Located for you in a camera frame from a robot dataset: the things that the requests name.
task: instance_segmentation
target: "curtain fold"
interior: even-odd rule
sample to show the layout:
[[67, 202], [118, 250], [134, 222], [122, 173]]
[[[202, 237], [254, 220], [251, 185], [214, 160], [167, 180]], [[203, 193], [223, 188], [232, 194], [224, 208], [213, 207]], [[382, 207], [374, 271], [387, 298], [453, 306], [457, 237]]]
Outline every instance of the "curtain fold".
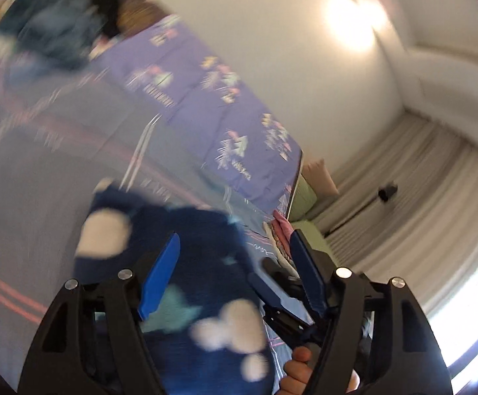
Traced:
[[323, 233], [380, 186], [399, 187], [327, 238], [343, 265], [375, 281], [405, 278], [429, 316], [478, 267], [478, 148], [464, 138], [406, 113], [333, 179], [339, 198], [307, 215]]

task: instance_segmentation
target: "purple fabric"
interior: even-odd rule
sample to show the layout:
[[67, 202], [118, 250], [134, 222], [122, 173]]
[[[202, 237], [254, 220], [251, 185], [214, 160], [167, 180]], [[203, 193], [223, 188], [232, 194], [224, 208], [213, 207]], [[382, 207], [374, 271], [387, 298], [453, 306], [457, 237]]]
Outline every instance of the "purple fabric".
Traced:
[[286, 213], [301, 149], [178, 16], [116, 44], [96, 64], [129, 92], [158, 103], [190, 152], [245, 199], [266, 213]]

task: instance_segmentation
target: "pink cloth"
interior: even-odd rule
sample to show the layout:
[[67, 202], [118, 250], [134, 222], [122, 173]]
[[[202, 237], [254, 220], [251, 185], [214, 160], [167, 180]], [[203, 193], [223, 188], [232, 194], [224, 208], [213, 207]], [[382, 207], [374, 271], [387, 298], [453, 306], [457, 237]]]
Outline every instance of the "pink cloth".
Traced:
[[272, 227], [274, 228], [274, 232], [279, 238], [279, 241], [281, 242], [281, 245], [283, 245], [283, 249], [286, 252], [286, 255], [289, 257], [292, 257], [290, 253], [290, 245], [288, 245], [288, 239], [286, 238], [285, 234], [283, 233], [283, 229], [281, 228], [279, 221], [278, 220], [272, 220], [271, 222]]
[[283, 217], [278, 210], [275, 210], [272, 215], [274, 218], [279, 222], [283, 233], [285, 234], [285, 238], [287, 242], [290, 242], [290, 236], [294, 232], [294, 228], [290, 221], [288, 221], [285, 217]]

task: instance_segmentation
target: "green cushion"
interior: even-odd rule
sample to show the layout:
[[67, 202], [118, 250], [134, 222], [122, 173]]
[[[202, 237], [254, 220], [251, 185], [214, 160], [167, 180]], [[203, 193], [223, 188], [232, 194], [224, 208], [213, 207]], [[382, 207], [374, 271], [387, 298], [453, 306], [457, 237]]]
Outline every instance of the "green cushion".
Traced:
[[303, 175], [299, 174], [294, 199], [292, 200], [292, 206], [290, 208], [290, 214], [288, 215], [288, 220], [301, 220], [305, 216], [305, 214], [312, 209], [316, 201], [316, 193], [314, 193], [312, 187], [308, 185], [306, 180], [303, 178]]
[[330, 259], [334, 262], [334, 265], [336, 267], [340, 266], [338, 260], [334, 257], [327, 241], [313, 223], [307, 220], [296, 221], [292, 223], [292, 227], [296, 230], [301, 230], [307, 242], [313, 249], [327, 253]]

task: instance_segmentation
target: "teal star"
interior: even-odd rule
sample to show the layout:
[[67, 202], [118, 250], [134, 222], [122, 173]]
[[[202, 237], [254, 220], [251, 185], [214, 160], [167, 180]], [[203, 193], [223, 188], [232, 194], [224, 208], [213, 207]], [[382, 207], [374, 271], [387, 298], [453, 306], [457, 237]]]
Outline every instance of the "teal star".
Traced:
[[163, 331], [165, 334], [180, 332], [200, 315], [202, 306], [189, 306], [184, 292], [176, 285], [168, 285], [156, 312], [140, 324], [142, 332]]

